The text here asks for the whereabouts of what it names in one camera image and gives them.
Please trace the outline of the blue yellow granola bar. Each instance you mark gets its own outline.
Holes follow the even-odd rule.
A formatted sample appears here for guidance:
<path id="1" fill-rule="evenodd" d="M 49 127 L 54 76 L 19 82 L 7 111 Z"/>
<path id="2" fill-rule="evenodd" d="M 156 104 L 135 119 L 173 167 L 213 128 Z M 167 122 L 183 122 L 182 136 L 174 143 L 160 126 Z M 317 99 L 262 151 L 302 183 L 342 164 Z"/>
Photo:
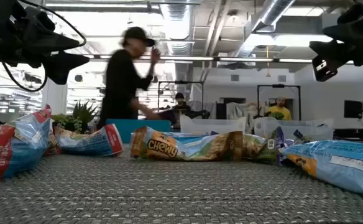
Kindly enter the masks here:
<path id="1" fill-rule="evenodd" d="M 363 143 L 323 140 L 286 146 L 280 152 L 310 176 L 363 195 Z"/>
<path id="2" fill-rule="evenodd" d="M 231 161 L 242 158 L 243 132 L 223 134 L 167 133 L 148 126 L 131 134 L 133 159 Z"/>

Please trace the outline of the black metal rig frame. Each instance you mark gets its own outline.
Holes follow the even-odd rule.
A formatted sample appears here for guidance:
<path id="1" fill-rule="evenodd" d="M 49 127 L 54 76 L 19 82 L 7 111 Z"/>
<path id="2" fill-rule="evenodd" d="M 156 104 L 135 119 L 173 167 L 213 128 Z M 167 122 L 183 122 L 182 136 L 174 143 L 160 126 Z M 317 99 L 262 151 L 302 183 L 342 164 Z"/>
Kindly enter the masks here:
<path id="1" fill-rule="evenodd" d="M 260 106 L 260 88 L 261 87 L 271 87 L 271 88 L 296 88 L 298 93 L 298 119 L 301 121 L 301 86 L 300 85 L 284 85 L 284 84 L 272 84 L 272 85 L 257 85 L 257 112 L 259 112 Z"/>

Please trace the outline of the blue green granola bar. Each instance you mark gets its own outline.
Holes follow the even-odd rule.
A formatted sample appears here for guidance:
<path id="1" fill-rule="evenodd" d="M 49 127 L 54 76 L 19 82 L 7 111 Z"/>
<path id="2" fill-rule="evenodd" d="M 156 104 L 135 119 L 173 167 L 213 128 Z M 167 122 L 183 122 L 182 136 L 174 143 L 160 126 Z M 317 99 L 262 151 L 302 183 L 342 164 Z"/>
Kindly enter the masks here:
<path id="1" fill-rule="evenodd" d="M 304 144 L 308 142 L 313 142 L 314 139 L 311 139 L 307 136 L 304 136 L 299 130 L 295 130 L 293 135 L 295 136 L 295 143 L 296 144 Z"/>

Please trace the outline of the small red granola bar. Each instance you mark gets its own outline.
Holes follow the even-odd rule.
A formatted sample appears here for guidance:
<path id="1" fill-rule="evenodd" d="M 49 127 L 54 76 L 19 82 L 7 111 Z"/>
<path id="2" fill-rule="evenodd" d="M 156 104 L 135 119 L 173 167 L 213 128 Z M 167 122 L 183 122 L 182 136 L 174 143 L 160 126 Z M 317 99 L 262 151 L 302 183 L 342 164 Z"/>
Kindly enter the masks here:
<path id="1" fill-rule="evenodd" d="M 48 149 L 45 151 L 45 156 L 61 154 L 60 146 L 52 130 L 49 131 Z"/>

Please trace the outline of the potted succulent plant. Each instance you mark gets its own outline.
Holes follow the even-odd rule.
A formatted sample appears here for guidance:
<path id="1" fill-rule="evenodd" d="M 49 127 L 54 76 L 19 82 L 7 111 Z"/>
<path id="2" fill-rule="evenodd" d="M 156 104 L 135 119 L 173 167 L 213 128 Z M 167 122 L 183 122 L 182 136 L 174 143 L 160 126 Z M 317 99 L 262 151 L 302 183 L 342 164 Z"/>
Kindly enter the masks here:
<path id="1" fill-rule="evenodd" d="M 79 101 L 75 105 L 72 114 L 52 115 L 53 132 L 55 132 L 55 128 L 62 128 L 77 134 L 90 133 L 88 123 L 94 120 L 94 117 L 97 115 L 95 112 L 96 108 L 97 107 L 93 107 L 93 105 L 88 106 L 88 102 L 81 104 L 81 101 Z"/>

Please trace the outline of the clear plastic bin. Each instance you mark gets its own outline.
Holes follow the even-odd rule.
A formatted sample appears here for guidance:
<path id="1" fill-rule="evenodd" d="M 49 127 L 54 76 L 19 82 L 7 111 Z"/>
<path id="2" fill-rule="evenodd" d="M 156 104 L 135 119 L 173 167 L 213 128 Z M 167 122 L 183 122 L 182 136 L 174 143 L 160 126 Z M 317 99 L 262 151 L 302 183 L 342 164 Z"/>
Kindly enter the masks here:
<path id="1" fill-rule="evenodd" d="M 239 119 L 191 119 L 185 115 L 180 116 L 180 129 L 182 133 L 211 133 L 219 134 L 246 129 L 246 118 Z"/>
<path id="2" fill-rule="evenodd" d="M 333 119 L 316 119 L 312 121 L 277 120 L 273 117 L 263 117 L 254 120 L 255 135 L 267 138 L 277 128 L 281 127 L 286 139 L 293 139 L 293 133 L 298 130 L 302 135 L 319 140 L 332 140 L 334 134 Z"/>

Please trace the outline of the person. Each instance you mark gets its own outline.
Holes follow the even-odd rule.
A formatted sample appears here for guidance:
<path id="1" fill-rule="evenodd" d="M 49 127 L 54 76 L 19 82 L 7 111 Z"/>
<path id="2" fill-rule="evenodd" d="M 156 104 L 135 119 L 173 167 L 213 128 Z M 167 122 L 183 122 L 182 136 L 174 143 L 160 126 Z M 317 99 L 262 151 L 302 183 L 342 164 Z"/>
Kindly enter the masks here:
<path id="1" fill-rule="evenodd" d="M 283 120 L 291 120 L 292 119 L 290 110 L 285 107 L 285 98 L 283 98 L 283 97 L 278 97 L 275 100 L 275 105 L 271 106 L 269 108 L 267 114 L 269 115 L 270 113 L 274 113 L 274 112 L 283 113 L 284 114 L 284 119 Z"/>
<path id="2" fill-rule="evenodd" d="M 190 106 L 187 105 L 183 93 L 178 92 L 175 95 L 176 104 L 172 107 L 172 113 L 176 120 L 180 119 L 180 115 L 185 115 L 189 118 L 193 118 L 194 112 Z"/>
<path id="3" fill-rule="evenodd" d="M 143 112 L 147 119 L 157 120 L 160 116 L 139 102 L 138 89 L 147 90 L 154 79 L 154 68 L 160 59 L 155 41 L 147 37 L 141 27 L 128 28 L 123 37 L 122 48 L 115 51 L 108 61 L 105 73 L 105 92 L 97 128 L 101 129 L 107 119 L 137 119 Z M 134 66 L 134 60 L 151 48 L 150 67 L 141 77 Z"/>

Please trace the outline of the green purple granola bar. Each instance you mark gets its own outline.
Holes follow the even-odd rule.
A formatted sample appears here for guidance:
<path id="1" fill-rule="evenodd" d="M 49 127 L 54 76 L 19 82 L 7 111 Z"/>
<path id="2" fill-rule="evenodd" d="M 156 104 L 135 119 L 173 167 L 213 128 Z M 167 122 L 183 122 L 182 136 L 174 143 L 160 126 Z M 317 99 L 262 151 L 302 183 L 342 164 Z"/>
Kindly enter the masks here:
<path id="1" fill-rule="evenodd" d="M 273 130 L 267 138 L 243 134 L 242 158 L 280 166 L 286 159 L 281 153 L 282 149 L 293 144 L 294 140 L 286 139 L 281 127 Z"/>

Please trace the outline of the teal plastic bin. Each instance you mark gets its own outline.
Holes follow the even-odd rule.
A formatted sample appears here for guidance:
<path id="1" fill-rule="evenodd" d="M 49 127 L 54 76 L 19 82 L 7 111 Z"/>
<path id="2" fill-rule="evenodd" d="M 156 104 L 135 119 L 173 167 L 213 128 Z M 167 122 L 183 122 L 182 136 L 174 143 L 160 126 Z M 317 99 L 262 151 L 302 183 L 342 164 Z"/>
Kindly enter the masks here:
<path id="1" fill-rule="evenodd" d="M 131 134 L 144 126 L 161 132 L 171 131 L 171 122 L 167 120 L 146 120 L 146 119 L 107 119 L 106 124 L 114 124 L 120 134 L 122 142 L 129 144 Z"/>

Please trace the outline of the red blue granola bar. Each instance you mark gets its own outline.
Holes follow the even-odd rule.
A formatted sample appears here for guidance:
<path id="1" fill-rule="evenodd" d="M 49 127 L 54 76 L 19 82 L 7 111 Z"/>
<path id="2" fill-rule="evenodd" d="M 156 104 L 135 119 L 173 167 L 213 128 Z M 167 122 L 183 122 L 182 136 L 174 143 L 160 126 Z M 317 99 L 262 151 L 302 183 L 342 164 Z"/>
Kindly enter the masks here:
<path id="1" fill-rule="evenodd" d="M 63 154 L 82 156 L 113 156 L 123 149 L 122 139 L 114 124 L 104 125 L 93 134 L 75 132 L 54 127 L 55 138 Z"/>
<path id="2" fill-rule="evenodd" d="M 49 148 L 51 107 L 0 125 L 0 179 L 33 169 Z"/>

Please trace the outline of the black background table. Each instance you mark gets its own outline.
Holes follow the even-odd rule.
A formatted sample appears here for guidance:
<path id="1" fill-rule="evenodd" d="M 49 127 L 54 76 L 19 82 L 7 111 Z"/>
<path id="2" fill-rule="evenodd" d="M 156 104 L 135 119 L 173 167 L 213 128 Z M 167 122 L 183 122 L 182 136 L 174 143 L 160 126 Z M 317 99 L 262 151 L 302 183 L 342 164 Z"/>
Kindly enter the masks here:
<path id="1" fill-rule="evenodd" d="M 333 139 L 363 142 L 363 128 L 335 129 Z"/>

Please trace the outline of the white draped cloth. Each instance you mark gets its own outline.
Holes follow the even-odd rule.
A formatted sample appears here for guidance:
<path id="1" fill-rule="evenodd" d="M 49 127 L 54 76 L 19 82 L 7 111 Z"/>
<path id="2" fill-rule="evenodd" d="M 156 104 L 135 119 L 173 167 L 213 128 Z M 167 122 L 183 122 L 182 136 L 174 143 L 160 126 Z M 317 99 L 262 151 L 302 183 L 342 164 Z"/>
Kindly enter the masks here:
<path id="1" fill-rule="evenodd" d="M 257 103 L 228 103 L 226 105 L 227 119 L 246 118 L 248 126 L 253 124 L 253 120 L 264 115 L 261 105 Z"/>

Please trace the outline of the black monitor on arm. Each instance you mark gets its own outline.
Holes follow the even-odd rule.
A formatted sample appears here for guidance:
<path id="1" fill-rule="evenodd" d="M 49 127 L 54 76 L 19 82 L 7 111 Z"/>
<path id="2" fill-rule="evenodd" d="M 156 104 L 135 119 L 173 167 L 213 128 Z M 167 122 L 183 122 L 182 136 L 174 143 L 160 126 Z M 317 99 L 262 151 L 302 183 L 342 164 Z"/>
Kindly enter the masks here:
<path id="1" fill-rule="evenodd" d="M 345 100 L 344 101 L 344 117 L 345 118 L 362 118 L 363 102 Z"/>

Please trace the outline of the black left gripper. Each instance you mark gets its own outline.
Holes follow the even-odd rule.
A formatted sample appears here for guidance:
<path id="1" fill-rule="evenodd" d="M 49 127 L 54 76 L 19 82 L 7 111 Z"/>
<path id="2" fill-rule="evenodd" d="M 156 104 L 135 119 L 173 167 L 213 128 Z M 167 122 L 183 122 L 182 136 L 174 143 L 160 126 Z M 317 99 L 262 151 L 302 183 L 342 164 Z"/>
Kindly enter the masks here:
<path id="1" fill-rule="evenodd" d="M 75 48 L 79 42 L 54 32 L 55 23 L 41 5 L 29 0 L 0 0 L 0 62 L 15 67 L 25 63 L 31 67 L 41 67 L 36 56 L 23 51 L 23 32 L 25 46 L 33 52 L 54 52 Z M 71 70 L 90 61 L 83 55 L 60 51 L 44 59 L 45 74 L 57 85 L 65 85 Z"/>

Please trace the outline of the grey woven mat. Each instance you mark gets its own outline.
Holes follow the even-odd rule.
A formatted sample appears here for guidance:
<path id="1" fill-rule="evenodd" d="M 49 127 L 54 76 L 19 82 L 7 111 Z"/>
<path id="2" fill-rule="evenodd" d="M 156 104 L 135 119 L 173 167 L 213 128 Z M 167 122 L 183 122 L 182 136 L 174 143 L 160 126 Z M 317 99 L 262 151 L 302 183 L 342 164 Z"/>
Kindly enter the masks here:
<path id="1" fill-rule="evenodd" d="M 363 197 L 299 168 L 56 155 L 0 180 L 0 224 L 355 224 Z"/>

